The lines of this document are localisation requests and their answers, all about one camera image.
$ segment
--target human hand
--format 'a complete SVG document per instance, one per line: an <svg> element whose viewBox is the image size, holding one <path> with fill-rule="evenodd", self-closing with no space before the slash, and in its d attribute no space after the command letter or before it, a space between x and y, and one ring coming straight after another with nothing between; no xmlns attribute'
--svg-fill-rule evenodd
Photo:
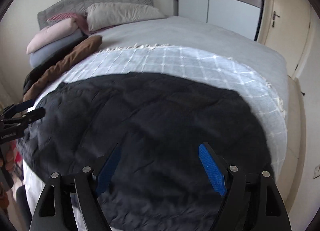
<svg viewBox="0 0 320 231"><path fill-rule="evenodd" d="M15 158L15 154L14 154L14 146L15 146L15 142L11 141L10 142L10 149L7 152L6 156L5 156L5 169L9 172L12 173L15 169L15 163L14 163L14 158ZM3 160L0 159L0 167L3 166Z"/></svg>

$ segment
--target white wardrobe door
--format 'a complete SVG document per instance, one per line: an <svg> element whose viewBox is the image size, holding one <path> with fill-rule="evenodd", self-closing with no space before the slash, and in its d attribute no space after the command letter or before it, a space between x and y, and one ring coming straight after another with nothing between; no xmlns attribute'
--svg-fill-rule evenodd
<svg viewBox="0 0 320 231"><path fill-rule="evenodd" d="M207 22L208 0L179 0L179 16Z"/></svg>
<svg viewBox="0 0 320 231"><path fill-rule="evenodd" d="M254 40L260 8L237 0L209 0L208 23Z"/></svg>

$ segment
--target red pillow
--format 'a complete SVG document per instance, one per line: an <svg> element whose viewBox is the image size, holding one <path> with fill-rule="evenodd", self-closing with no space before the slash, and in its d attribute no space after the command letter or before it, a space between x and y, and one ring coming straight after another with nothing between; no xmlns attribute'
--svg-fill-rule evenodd
<svg viewBox="0 0 320 231"><path fill-rule="evenodd" d="M47 23L49 25L53 25L63 19L66 19L66 18L74 18L76 20L78 27L81 29L81 31L83 33L85 33L86 35L91 34L88 29L87 20L85 19L84 16L77 14L77 13L73 13L73 12L60 13L60 14L54 15L51 18L49 18L47 20Z"/></svg>

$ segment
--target brown folded garment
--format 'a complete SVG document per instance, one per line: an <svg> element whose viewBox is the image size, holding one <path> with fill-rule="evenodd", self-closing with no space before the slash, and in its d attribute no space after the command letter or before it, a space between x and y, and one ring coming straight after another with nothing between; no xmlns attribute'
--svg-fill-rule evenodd
<svg viewBox="0 0 320 231"><path fill-rule="evenodd" d="M47 86L48 83L57 80L64 72L97 51L102 43L101 36L92 36L82 41L73 48L72 52L66 55L56 65L51 66L40 79L23 96L23 101L35 99Z"/></svg>

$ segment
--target pink pillow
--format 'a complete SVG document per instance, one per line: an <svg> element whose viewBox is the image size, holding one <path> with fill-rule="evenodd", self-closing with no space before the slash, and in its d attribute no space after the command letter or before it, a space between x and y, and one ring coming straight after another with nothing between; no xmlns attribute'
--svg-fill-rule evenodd
<svg viewBox="0 0 320 231"><path fill-rule="evenodd" d="M71 35L77 28L78 25L74 18L67 18L51 27L43 28L27 46L27 54L31 54L47 44Z"/></svg>
<svg viewBox="0 0 320 231"><path fill-rule="evenodd" d="M49 18L47 20L47 23L49 25L52 25L55 21L60 21L66 18L74 18L76 20L78 27L81 29L83 33L85 33L86 35L91 34L88 29L87 20L85 19L84 16L77 13L73 13L73 12L60 13Z"/></svg>

